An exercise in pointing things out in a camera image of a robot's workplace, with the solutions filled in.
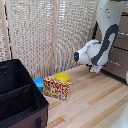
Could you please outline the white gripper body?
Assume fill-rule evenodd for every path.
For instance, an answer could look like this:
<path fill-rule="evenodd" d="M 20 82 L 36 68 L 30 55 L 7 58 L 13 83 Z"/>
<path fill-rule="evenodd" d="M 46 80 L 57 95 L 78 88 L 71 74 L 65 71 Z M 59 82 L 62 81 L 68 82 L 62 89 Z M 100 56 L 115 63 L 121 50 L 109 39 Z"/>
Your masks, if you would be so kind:
<path fill-rule="evenodd" d="M 89 68 L 89 72 L 92 72 L 92 73 L 99 73 L 100 70 L 103 68 L 103 66 L 101 65 L 91 65 L 90 68 Z"/>

